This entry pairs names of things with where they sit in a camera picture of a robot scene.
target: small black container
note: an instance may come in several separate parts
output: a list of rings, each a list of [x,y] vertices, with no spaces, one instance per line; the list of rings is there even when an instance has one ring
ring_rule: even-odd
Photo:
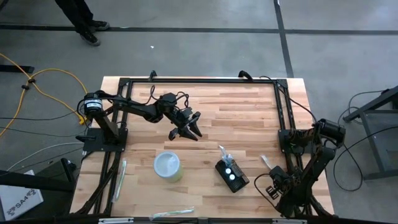
[[[244,175],[235,160],[232,160],[232,164],[229,167],[226,166],[224,161],[220,160],[215,167],[233,193],[239,191],[249,183],[248,177]]]

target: paper cup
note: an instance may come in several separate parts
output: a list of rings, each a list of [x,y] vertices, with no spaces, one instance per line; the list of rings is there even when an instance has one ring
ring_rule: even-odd
[[[154,161],[156,174],[168,182],[176,182],[182,177],[180,159],[174,152],[165,151],[156,156]]]

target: wooden table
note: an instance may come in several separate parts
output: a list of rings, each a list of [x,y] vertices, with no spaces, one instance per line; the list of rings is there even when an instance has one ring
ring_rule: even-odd
[[[115,94],[119,78],[104,77],[101,89]],[[304,81],[301,78],[287,81],[290,97],[309,108]],[[148,83],[134,84],[132,99],[146,102],[150,86]],[[157,83],[155,97],[178,91],[188,93],[190,106],[194,111],[201,112],[198,125],[203,137],[197,142],[185,138],[169,141],[167,136],[174,126],[167,118],[151,124],[129,114],[129,138],[126,151],[122,154],[122,158],[128,162],[127,171],[120,198],[113,205],[112,216],[148,217],[153,213],[195,207],[195,213],[179,217],[279,217],[279,213],[253,184],[259,174],[269,172],[261,161],[261,154],[265,154],[272,165],[286,168],[285,158],[277,142],[280,127],[273,86],[250,83]],[[183,100],[178,105],[182,108]],[[311,116],[297,105],[292,106],[297,128],[310,128]],[[214,168],[221,155],[218,145],[224,146],[233,155],[250,180],[247,186],[235,194]],[[184,169],[182,179],[174,184],[158,177],[152,166],[155,156],[165,150],[175,152]],[[103,157],[103,152],[95,152],[81,165],[71,212],[81,208],[97,187]],[[304,155],[304,164],[308,161],[309,155]],[[265,188],[272,185],[272,180],[263,177],[257,181],[257,185],[265,193]],[[104,192],[101,208],[104,208],[108,196],[108,190]],[[313,186],[313,194],[327,211],[333,213],[325,173]]]

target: wood grain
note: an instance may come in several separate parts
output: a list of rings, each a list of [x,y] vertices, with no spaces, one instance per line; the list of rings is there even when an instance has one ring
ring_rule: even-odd
[[[119,78],[104,77],[101,89],[115,94]],[[290,96],[309,108],[303,80],[288,79],[288,84]],[[147,101],[150,86],[134,84],[132,99]],[[178,91],[188,93],[190,106],[194,111],[201,112],[198,125],[203,137],[197,142],[184,138],[169,141],[167,136],[174,126],[166,118],[157,124],[150,124],[141,117],[129,114],[129,139],[123,154],[128,162],[126,178],[120,198],[113,205],[112,215],[148,217],[153,213],[194,206],[195,212],[185,214],[185,217],[279,217],[253,184],[259,174],[269,172],[259,157],[261,154],[265,154],[271,164],[286,167],[277,142],[279,120],[273,86],[157,83],[155,96]],[[183,100],[178,106],[183,108]],[[293,112],[297,128],[310,128],[312,119],[305,110],[293,104]],[[232,153],[250,180],[245,188],[235,194],[214,168],[220,159],[219,144]],[[177,183],[164,181],[153,170],[155,156],[163,151],[175,152],[182,162],[184,175]],[[103,156],[103,153],[95,152],[84,160],[71,212],[78,210],[98,185]],[[309,156],[303,156],[303,161],[306,164]],[[257,185],[265,191],[272,185],[272,180],[264,177],[258,180]],[[333,213],[324,173],[314,185],[313,193],[326,210]]]

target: black shoe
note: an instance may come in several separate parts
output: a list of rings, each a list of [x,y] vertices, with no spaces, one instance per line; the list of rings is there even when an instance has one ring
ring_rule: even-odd
[[[80,34],[80,37],[81,37],[87,44],[90,44],[91,46],[96,47],[96,46],[100,46],[100,44],[101,44],[100,40],[98,40],[98,39],[94,36],[94,34],[93,34],[92,32],[90,32],[90,31],[82,32],[82,33]]]
[[[92,21],[90,24],[91,31],[104,31],[110,28],[110,25],[108,22],[103,22],[103,21]]]

